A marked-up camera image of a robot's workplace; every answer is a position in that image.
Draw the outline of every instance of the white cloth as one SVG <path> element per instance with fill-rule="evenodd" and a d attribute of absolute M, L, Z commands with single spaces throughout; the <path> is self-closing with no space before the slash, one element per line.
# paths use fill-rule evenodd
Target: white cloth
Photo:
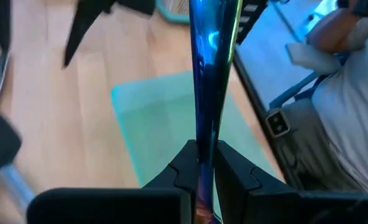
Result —
<path fill-rule="evenodd" d="M 348 44 L 343 69 L 320 83 L 312 102 L 344 170 L 368 192 L 368 18 L 357 23 Z"/>

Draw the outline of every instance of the black fan blade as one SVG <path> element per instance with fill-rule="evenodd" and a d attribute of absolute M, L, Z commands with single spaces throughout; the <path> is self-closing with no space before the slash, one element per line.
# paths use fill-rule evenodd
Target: black fan blade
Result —
<path fill-rule="evenodd" d="M 122 6 L 152 15 L 155 9 L 155 0 L 117 0 Z"/>
<path fill-rule="evenodd" d="M 73 55 L 79 47 L 83 36 L 106 9 L 114 4 L 113 0 L 79 0 L 76 8 L 75 18 L 73 19 L 70 37 L 65 48 L 64 66 L 68 66 Z"/>
<path fill-rule="evenodd" d="M 0 0 L 0 47 L 3 52 L 7 52 L 10 47 L 11 31 L 11 2 L 10 0 Z"/>

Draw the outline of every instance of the wooden floor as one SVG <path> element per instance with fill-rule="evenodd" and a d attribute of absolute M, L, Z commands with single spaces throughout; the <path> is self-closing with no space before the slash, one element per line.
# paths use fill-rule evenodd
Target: wooden floor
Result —
<path fill-rule="evenodd" d="M 138 187 L 110 102 L 121 82 L 191 69 L 188 26 L 125 9 L 101 16 L 62 70 L 74 1 L 13 3 L 11 61 L 0 112 L 20 131 L 16 165 L 35 192 L 54 187 Z M 277 166 L 235 73 L 229 89 Z M 22 220 L 0 184 L 0 223 Z"/>

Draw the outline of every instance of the metal rod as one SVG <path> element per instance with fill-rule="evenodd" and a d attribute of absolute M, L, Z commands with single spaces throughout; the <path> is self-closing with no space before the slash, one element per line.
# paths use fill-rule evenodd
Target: metal rod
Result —
<path fill-rule="evenodd" d="M 213 153 L 218 141 L 241 6 L 242 0 L 190 0 L 196 141 L 201 165 L 198 201 L 212 214 Z"/>
<path fill-rule="evenodd" d="M 21 177 L 14 164 L 2 167 L 0 169 L 0 178 L 4 187 L 16 201 L 22 216 L 25 217 L 27 208 L 35 194 Z"/>

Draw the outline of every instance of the teal object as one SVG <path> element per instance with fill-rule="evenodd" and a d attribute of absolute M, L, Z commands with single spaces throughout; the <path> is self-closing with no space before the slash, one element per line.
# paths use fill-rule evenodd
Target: teal object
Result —
<path fill-rule="evenodd" d="M 112 103 L 140 186 L 159 174 L 195 138 L 192 71 L 116 85 Z M 276 177 L 232 97 L 227 94 L 220 140 Z M 220 215 L 214 190 L 214 211 Z"/>
<path fill-rule="evenodd" d="M 167 21 L 172 22 L 172 23 L 177 23 L 177 24 L 189 24 L 190 23 L 190 15 L 172 14 L 165 8 L 162 1 L 163 0 L 157 0 L 156 2 L 157 9 Z"/>

